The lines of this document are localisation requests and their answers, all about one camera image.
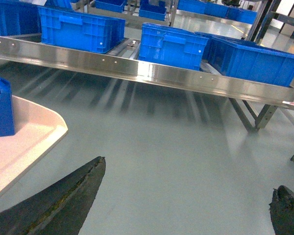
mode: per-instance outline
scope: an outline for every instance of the blue container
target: blue container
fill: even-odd
[[[235,43],[239,43],[239,44],[244,44],[245,46],[255,46],[256,43],[255,42],[251,42],[251,41],[244,41],[241,39],[236,39],[236,38],[229,38],[229,37],[224,37],[224,36],[220,36],[220,35],[216,35],[216,34],[211,34],[211,33],[203,33],[203,32],[195,32],[196,35],[199,35],[201,37],[205,37],[205,38],[209,38],[207,45],[205,47],[204,53],[202,55],[202,59],[203,60],[208,60],[209,58],[209,53],[210,53],[210,45],[211,45],[211,41],[214,37],[217,38],[221,38],[224,40],[228,40],[228,41],[232,41]]]
[[[236,21],[238,14],[240,13],[240,9],[237,7],[229,7],[227,12],[227,17],[230,20]]]
[[[198,71],[207,41],[183,29],[144,23],[139,60]]]
[[[228,9],[229,9],[228,6],[223,6],[216,3],[207,2],[205,14],[210,16],[225,18],[227,15]]]
[[[177,9],[183,11],[190,11],[198,14],[204,14],[206,3],[198,0],[180,0]]]
[[[122,13],[125,3],[125,0],[96,0],[95,5],[99,9]]]
[[[0,0],[0,36],[40,32],[36,5],[17,0]]]
[[[253,24],[257,16],[257,12],[240,9],[236,17],[236,21]]]
[[[166,17],[166,8],[160,6],[153,6],[149,4],[142,4],[139,8],[139,16],[164,21]]]
[[[211,41],[208,62],[222,75],[288,87],[294,78],[294,55],[245,46],[220,38]]]
[[[39,7],[42,43],[106,53],[124,39],[125,20]]]
[[[165,1],[159,1],[158,2],[160,7],[166,7],[166,2]]]
[[[10,83],[0,78],[0,137],[15,134]]]

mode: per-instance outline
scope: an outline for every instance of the grey epoxy floor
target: grey epoxy floor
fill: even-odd
[[[105,156],[80,235],[274,234],[273,188],[294,191],[294,112],[255,133],[223,97],[4,61],[0,76],[69,127],[0,211]]]

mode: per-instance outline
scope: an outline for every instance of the metal support leg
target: metal support leg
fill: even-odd
[[[263,38],[264,38],[264,36],[265,36],[265,34],[266,34],[266,32],[267,32],[269,26],[270,26],[270,23],[271,23],[271,21],[272,21],[272,19],[273,19],[273,16],[274,16],[274,14],[271,13],[271,12],[269,12],[269,13],[266,15],[264,21],[263,21],[262,24],[261,24],[261,29],[260,29],[260,31],[259,31],[259,33],[258,33],[258,36],[257,36],[257,38],[256,38],[256,40],[255,40],[255,42],[256,42],[257,44],[261,44],[261,42],[262,42],[262,40],[263,40]]]
[[[174,20],[175,20],[175,16],[176,16],[176,10],[177,10],[177,6],[178,6],[178,1],[179,0],[175,0],[173,3],[173,8],[172,8],[172,12],[171,12],[171,22],[169,22],[169,26],[173,27],[174,24]]]
[[[257,36],[257,33],[259,30],[265,30],[264,33],[266,33],[271,20],[269,21],[268,27],[264,28],[264,21],[266,20],[267,14],[271,11],[275,12],[280,5],[281,0],[266,0],[262,1],[262,5],[260,6],[257,14],[257,18],[254,22],[254,24],[251,27],[251,30],[249,31],[249,34],[247,36],[248,41],[255,41],[255,38]]]
[[[277,106],[273,105],[264,105],[263,109],[255,120],[255,128],[257,130],[259,130],[260,128],[265,128],[277,108]]]

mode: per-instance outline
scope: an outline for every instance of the blue plastic crate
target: blue plastic crate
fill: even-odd
[[[126,1],[125,0],[96,0],[96,8],[120,12],[124,11]]]
[[[160,7],[166,7],[166,2],[165,1],[158,1],[158,5]]]
[[[227,15],[228,9],[229,9],[228,6],[223,6],[216,3],[207,2],[205,14],[210,16],[225,18]]]
[[[230,20],[236,21],[238,14],[240,13],[240,9],[237,7],[229,7],[227,12],[227,17]]]
[[[206,5],[206,3],[198,0],[180,0],[178,2],[177,9],[183,11],[190,11],[198,14],[204,14]]]
[[[207,41],[183,29],[144,23],[139,60],[198,71]]]
[[[240,9],[236,17],[236,21],[253,24],[257,16],[257,12]]]
[[[222,75],[288,87],[294,78],[294,55],[258,45],[214,38],[208,62]]]
[[[0,0],[0,36],[40,32],[36,5],[17,0]]]
[[[42,43],[106,53],[124,36],[125,20],[39,7]]]
[[[15,134],[10,83],[0,78],[0,137]]]
[[[202,59],[203,60],[208,60],[208,58],[209,58],[210,45],[211,45],[211,41],[212,41],[212,39],[214,37],[221,38],[221,39],[228,40],[228,41],[232,41],[232,42],[235,42],[235,43],[244,44],[245,46],[251,46],[252,47],[252,46],[256,45],[255,42],[244,41],[244,40],[236,39],[236,38],[224,37],[224,36],[220,36],[220,35],[216,35],[216,34],[211,34],[211,33],[195,32],[195,34],[196,35],[199,35],[201,37],[209,38],[209,40],[207,42],[207,45],[205,47],[204,53],[202,55]]]
[[[139,8],[139,16],[164,21],[166,17],[166,8],[160,6],[153,6],[149,4],[142,4]]]

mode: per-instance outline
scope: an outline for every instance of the metal frame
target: metal frame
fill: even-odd
[[[250,25],[218,17],[176,10],[178,4],[178,0],[176,0],[172,2],[170,23],[173,24],[175,15],[179,14],[241,26],[247,30],[250,29],[247,36],[248,40],[252,40],[257,36],[256,41],[259,43],[272,19],[294,25],[294,18],[271,12],[271,10],[277,8],[280,1],[262,1],[255,23]],[[128,24],[132,23],[138,27],[141,27],[142,23],[146,22],[147,19],[134,16],[131,12],[129,14],[121,14],[95,9],[91,6],[91,3],[88,3],[87,6],[88,13],[114,17],[119,17],[118,14],[120,14],[122,18],[128,21]],[[170,24],[152,19],[148,19],[148,22],[161,23],[162,25]],[[224,96],[228,97],[233,105],[238,104],[236,99],[240,99],[254,118],[254,127],[256,130],[265,128],[278,107],[294,110],[294,82],[293,86],[286,88],[226,77],[220,75],[206,63],[201,64],[201,69],[204,72],[200,72],[137,61],[135,59],[139,54],[140,41],[132,39],[125,39],[116,48],[103,55],[25,41],[29,38],[30,35],[22,36],[22,40],[15,37],[0,37],[0,59]],[[126,50],[131,51],[130,56],[128,58],[122,58]],[[265,104],[259,114],[251,106],[250,101]]]
[[[178,0],[169,0],[167,1],[167,15],[165,21],[154,20],[150,18],[139,17],[135,13],[135,10],[139,6],[138,0],[127,0],[127,13],[119,13],[113,11],[107,11],[95,8],[95,0],[80,0],[78,2],[79,6],[87,5],[87,13],[101,16],[109,16],[109,17],[117,17],[126,20],[126,26],[131,28],[142,28],[143,23],[152,23],[152,24],[160,24],[160,25],[173,25],[175,12],[178,5]]]
[[[200,72],[134,60],[139,46],[139,41],[125,39],[107,54],[96,54],[0,36],[0,59],[266,104],[259,115],[247,105],[256,129],[266,126],[277,107],[294,110],[293,87],[222,76],[205,63]],[[125,50],[129,59],[122,58]]]

